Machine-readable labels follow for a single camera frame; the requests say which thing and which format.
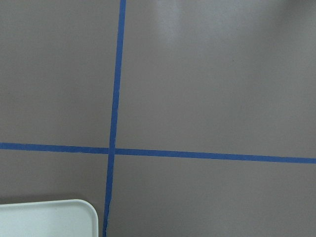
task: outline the blue tape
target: blue tape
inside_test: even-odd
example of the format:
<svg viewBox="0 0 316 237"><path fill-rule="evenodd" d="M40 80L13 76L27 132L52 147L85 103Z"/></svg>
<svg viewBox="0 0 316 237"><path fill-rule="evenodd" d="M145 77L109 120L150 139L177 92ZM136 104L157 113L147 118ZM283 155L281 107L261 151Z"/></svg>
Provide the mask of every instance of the blue tape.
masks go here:
<svg viewBox="0 0 316 237"><path fill-rule="evenodd" d="M108 154L109 153L108 148L100 148L100 147L74 147L74 146L56 146L56 145L22 144L22 143L0 143L0 150L69 152L69 153L90 153L90 154Z"/></svg>
<svg viewBox="0 0 316 237"><path fill-rule="evenodd" d="M116 61L115 61L115 74L114 74L114 86L113 86L110 146L109 146L109 155L108 155L107 183L106 183L104 219L103 219L103 237L107 236L110 203L112 199L113 168L114 168L115 142L116 142L117 123L118 123L119 87L120 87L120 73L121 73L122 54L123 54L125 9L126 9L126 0L121 0L119 3L117 54L116 54Z"/></svg>
<svg viewBox="0 0 316 237"><path fill-rule="evenodd" d="M295 157L269 157L254 155L233 155L202 152L177 152L177 151L158 151L158 150L138 150L138 149L116 149L117 155L130 156L149 156L149 157L180 157L180 158L199 158L199 159L226 159L226 160L247 160L283 163L305 163L316 164L316 158L295 158Z"/></svg>

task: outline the gray floor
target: gray floor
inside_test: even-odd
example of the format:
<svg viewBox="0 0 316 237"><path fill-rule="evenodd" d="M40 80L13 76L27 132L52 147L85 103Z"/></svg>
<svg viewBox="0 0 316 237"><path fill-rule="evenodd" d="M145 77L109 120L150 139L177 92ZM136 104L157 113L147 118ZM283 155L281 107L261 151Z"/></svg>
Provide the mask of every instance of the gray floor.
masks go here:
<svg viewBox="0 0 316 237"><path fill-rule="evenodd" d="M99 154L0 150L0 203L83 199L102 232L107 160Z"/></svg>
<svg viewBox="0 0 316 237"><path fill-rule="evenodd" d="M0 143L108 147L119 0L0 2ZM127 1L117 148L316 158L316 2ZM0 150L0 203L81 198L107 155ZM108 237L316 236L316 166L116 156Z"/></svg>

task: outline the white tray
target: white tray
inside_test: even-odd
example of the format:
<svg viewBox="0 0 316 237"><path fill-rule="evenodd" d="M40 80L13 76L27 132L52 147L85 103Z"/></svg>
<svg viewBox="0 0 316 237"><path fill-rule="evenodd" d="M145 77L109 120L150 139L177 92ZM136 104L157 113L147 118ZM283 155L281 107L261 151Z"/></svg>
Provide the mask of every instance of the white tray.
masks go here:
<svg viewBox="0 0 316 237"><path fill-rule="evenodd" d="M98 216L80 199L2 204L0 237L98 237Z"/></svg>

